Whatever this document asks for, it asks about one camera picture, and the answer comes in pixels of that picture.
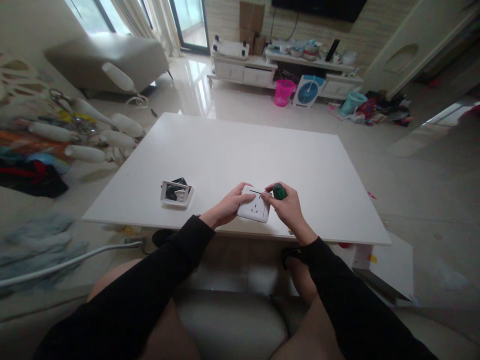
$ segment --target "black shoe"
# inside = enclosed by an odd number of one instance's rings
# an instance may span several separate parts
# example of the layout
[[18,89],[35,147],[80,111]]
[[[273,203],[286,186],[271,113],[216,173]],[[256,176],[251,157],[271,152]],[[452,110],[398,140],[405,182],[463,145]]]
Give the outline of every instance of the black shoe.
[[175,231],[170,229],[160,229],[152,235],[151,241],[157,248],[159,248],[165,244],[167,238],[172,234],[175,234]]
[[287,260],[288,257],[297,258],[298,260],[300,260],[302,263],[305,264],[304,256],[302,254],[302,248],[300,246],[285,247],[281,250],[280,254],[281,254],[281,263],[285,270],[287,270],[287,264],[285,264],[285,260]]

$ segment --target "white curtain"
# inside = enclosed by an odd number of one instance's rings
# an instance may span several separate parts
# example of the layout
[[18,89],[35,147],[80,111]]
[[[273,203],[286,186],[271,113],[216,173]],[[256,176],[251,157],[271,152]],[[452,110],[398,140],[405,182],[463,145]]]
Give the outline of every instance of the white curtain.
[[111,0],[118,15],[131,33],[139,38],[158,40],[138,0]]
[[143,0],[156,39],[170,57],[184,56],[169,0]]

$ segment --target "television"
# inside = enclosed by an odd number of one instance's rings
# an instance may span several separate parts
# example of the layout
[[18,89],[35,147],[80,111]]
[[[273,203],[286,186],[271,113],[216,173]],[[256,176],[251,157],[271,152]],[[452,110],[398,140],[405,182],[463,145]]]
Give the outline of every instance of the television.
[[276,8],[354,23],[367,0],[271,0]]

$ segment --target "green screwdriver handle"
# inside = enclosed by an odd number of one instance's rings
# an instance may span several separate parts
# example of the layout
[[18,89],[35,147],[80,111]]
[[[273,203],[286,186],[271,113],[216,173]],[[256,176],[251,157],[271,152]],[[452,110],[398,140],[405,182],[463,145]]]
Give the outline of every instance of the green screwdriver handle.
[[287,197],[284,187],[279,182],[273,185],[273,197],[277,200],[283,200]]

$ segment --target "glass door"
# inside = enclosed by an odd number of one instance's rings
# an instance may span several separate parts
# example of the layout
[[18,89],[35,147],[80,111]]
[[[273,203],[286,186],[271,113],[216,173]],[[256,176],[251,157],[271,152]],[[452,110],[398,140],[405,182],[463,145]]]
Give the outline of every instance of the glass door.
[[183,50],[210,55],[204,0],[169,0]]

